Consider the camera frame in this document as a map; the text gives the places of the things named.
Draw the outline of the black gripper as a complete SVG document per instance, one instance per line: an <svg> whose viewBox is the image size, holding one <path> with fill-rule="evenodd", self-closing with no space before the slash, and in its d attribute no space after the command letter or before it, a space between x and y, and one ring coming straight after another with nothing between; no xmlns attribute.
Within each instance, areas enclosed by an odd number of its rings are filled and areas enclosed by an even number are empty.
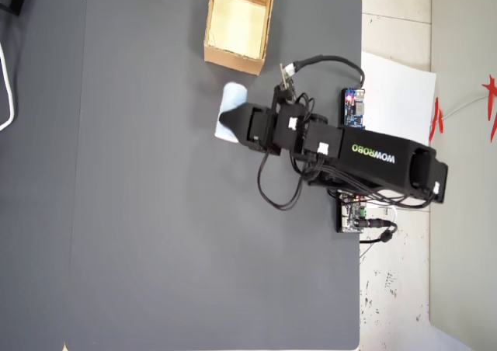
<svg viewBox="0 0 497 351"><path fill-rule="evenodd" d="M279 105L279 110L243 103L224 111L217 120L217 137L254 151L279 156L282 150L303 157L304 118L302 104Z"/></svg>

